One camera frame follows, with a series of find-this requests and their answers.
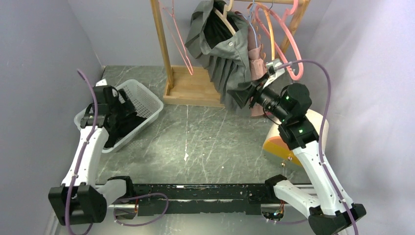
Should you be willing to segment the pink pleated skirt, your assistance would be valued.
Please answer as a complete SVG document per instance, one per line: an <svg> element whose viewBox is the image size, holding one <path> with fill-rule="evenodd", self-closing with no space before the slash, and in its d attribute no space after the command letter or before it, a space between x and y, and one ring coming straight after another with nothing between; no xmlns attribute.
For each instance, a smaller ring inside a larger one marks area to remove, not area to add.
<svg viewBox="0 0 415 235"><path fill-rule="evenodd" d="M248 27L248 59L251 72L251 80L258 80L266 73L266 67L260 56L261 46L255 31Z"/></svg>

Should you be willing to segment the grey skirt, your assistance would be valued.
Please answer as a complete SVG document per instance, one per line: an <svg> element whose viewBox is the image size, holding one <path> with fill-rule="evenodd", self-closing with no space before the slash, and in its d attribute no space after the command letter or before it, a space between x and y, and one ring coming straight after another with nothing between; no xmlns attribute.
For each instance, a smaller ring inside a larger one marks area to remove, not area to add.
<svg viewBox="0 0 415 235"><path fill-rule="evenodd" d="M220 102L225 108L237 115L249 117L249 107L240 107L228 90L234 90L239 83L251 80L248 58L250 26L244 18L229 11L227 20L235 30L235 34L232 34L215 13L216 9L222 12L224 6L223 0L205 0L197 5L191 15L185 47L208 71L210 81L220 94Z"/></svg>

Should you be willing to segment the beige wooden hanger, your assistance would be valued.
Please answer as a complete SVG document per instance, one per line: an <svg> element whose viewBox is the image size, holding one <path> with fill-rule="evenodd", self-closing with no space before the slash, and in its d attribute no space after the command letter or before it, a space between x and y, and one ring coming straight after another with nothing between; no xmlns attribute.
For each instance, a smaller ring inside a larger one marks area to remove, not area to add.
<svg viewBox="0 0 415 235"><path fill-rule="evenodd" d="M213 8L213 12L219 17L219 19L224 23L224 25L227 27L231 35L234 35L236 31L234 30L231 23L227 20L227 13L231 11L233 6L234 0L230 0L229 4L225 4L223 8L223 12L220 12L217 8Z"/></svg>

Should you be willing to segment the thin pink wire hanger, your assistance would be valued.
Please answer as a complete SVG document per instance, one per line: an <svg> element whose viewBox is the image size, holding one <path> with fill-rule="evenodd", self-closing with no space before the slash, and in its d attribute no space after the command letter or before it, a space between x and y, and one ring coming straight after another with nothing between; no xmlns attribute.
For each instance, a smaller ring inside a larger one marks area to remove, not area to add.
<svg viewBox="0 0 415 235"><path fill-rule="evenodd" d="M182 39L177 21L176 21L176 17L175 17L175 1L172 0L171 1L171 10L169 10L169 8L167 6L164 6L161 3L161 16L162 19L166 21L166 26L168 28L168 31L173 39L173 42L184 62L184 65L186 67L186 69L188 70L188 74L189 75L194 75L194 69L193 69L193 65L190 61L190 58L188 56L187 53L187 49L185 47L184 41Z"/></svg>

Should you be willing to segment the black skirt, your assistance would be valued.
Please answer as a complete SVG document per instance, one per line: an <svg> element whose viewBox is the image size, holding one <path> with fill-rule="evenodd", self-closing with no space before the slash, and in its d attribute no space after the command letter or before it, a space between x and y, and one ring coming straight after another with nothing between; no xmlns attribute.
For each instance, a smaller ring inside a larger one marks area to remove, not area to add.
<svg viewBox="0 0 415 235"><path fill-rule="evenodd" d="M112 130L109 131L109 137L105 143L105 148L114 147L115 143L132 132L136 127L142 124L147 118L138 116L136 112L121 116L115 123Z"/></svg>

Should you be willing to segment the blue wire hanger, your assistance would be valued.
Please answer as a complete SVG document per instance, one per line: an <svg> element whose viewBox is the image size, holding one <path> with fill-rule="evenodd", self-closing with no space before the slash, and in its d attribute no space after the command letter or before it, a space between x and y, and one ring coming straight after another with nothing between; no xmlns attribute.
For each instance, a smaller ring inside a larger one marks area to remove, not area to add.
<svg viewBox="0 0 415 235"><path fill-rule="evenodd" d="M253 7L255 4L255 0L252 0L250 5L248 6L248 16L245 16L243 13L237 12L236 14L239 17L242 17L250 26L249 32L248 32L248 51L252 49L259 48L260 44L258 42L258 36L256 29L254 27L254 19L253 19Z"/></svg>

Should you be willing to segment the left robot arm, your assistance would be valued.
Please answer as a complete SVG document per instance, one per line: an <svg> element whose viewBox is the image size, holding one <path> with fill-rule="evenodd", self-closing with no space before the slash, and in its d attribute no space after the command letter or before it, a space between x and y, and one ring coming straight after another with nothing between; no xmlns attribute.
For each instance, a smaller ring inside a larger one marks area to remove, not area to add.
<svg viewBox="0 0 415 235"><path fill-rule="evenodd" d="M61 225L100 223L107 207L117 199L124 204L136 195L129 176L116 176L95 187L98 163L104 148L114 146L121 121L126 117L115 87L93 87L93 103L80 121L80 141L71 167L59 187L50 189L48 199Z"/></svg>

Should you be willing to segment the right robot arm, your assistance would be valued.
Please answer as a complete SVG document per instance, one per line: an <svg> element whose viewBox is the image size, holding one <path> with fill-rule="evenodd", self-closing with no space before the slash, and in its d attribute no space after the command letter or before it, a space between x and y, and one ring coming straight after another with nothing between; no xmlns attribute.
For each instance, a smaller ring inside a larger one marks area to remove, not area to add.
<svg viewBox="0 0 415 235"><path fill-rule="evenodd" d="M259 80L238 84L227 93L239 107L259 104L280 120L279 135L288 149L300 161L316 196L294 186L282 175L266 180L264 197L275 203L279 199L302 213L316 235L336 235L366 215L362 204L356 204L340 188L322 150L319 134L306 117L312 101L303 84L294 83L283 88L281 94L265 86L265 75Z"/></svg>

